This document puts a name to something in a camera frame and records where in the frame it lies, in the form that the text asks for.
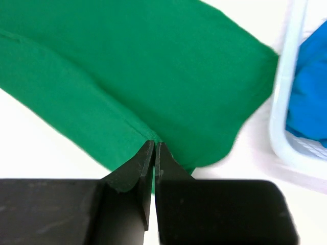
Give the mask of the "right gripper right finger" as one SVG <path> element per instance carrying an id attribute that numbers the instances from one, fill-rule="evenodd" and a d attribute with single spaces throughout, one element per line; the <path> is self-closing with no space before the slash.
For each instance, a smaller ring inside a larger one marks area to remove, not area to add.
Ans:
<path id="1" fill-rule="evenodd" d="M 195 180 L 173 158 L 167 145 L 159 142 L 155 157 L 155 181 L 193 181 Z"/>

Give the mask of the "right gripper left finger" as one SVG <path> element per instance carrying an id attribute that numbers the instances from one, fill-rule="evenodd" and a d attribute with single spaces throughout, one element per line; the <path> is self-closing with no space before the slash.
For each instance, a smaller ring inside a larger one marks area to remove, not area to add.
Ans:
<path id="1" fill-rule="evenodd" d="M 152 174 L 153 154 L 154 141 L 147 140 L 131 159 L 102 178 L 102 181 L 117 192 L 129 192 L 139 180 Z"/>

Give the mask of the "green t-shirt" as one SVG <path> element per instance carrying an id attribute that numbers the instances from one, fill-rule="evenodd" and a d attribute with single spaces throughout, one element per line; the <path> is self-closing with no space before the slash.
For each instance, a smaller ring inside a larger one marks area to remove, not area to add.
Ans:
<path id="1" fill-rule="evenodd" d="M 1 1 L 1 88 L 110 170 L 146 140 L 223 159 L 277 61 L 201 1 Z"/>

